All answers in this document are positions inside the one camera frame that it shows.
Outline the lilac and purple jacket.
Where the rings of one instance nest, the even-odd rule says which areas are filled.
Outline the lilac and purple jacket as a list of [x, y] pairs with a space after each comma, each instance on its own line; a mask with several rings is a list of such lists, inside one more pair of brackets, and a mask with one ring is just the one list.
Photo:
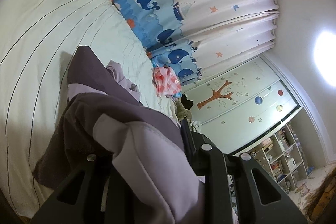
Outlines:
[[68, 69], [68, 104], [44, 155], [37, 182], [56, 189], [90, 155], [109, 173], [102, 217], [92, 223], [201, 223], [205, 186], [191, 168], [180, 128], [145, 107], [87, 46]]

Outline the olive khaki garment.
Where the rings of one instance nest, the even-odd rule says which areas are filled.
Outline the olive khaki garment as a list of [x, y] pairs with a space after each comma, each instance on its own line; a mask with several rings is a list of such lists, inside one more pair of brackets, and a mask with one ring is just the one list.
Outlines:
[[188, 123], [191, 123], [192, 121], [192, 114], [190, 110], [185, 109], [182, 102], [175, 101], [175, 114], [178, 118], [179, 123], [181, 123], [183, 120], [187, 120]]

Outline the small black garment by wardrobe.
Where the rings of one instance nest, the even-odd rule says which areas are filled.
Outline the small black garment by wardrobe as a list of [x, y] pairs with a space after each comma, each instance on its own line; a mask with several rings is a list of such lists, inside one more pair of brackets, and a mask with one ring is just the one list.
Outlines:
[[185, 94], [181, 96], [181, 103], [186, 110], [190, 110], [194, 106], [194, 102], [189, 100]]

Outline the white wardrobe with tree decal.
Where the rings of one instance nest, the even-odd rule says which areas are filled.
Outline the white wardrobe with tree decal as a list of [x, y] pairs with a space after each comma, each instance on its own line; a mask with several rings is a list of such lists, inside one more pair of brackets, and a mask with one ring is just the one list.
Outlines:
[[200, 132], [235, 154], [285, 119], [298, 103], [276, 72], [256, 57], [185, 92]]

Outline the white bookshelf with items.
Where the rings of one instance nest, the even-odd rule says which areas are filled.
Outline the white bookshelf with items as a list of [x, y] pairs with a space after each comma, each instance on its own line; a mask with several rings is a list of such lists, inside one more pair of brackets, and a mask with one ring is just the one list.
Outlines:
[[248, 151], [261, 167], [289, 193], [311, 174], [298, 135], [290, 123]]

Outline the pink checkered plastic bag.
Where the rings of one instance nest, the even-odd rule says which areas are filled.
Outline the pink checkered plastic bag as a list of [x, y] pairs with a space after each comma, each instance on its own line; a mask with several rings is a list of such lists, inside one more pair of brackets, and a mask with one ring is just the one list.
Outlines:
[[181, 83], [171, 67], [153, 68], [153, 83], [157, 96], [173, 96], [182, 91]]

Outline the whale print pink curtain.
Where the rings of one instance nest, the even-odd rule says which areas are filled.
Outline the whale print pink curtain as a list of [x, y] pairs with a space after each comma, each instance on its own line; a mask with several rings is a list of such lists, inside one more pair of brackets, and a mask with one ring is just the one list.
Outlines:
[[151, 61], [187, 85], [274, 47], [277, 0], [114, 0]]

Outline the white striped duvet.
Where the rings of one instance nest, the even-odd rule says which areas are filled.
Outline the white striped duvet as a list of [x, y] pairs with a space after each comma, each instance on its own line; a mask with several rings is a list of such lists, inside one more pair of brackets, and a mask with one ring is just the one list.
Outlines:
[[51, 191], [33, 178], [68, 100], [67, 71], [79, 46], [116, 61], [141, 103], [175, 119], [157, 96], [141, 42], [110, 0], [1, 0], [1, 191], [32, 218]]

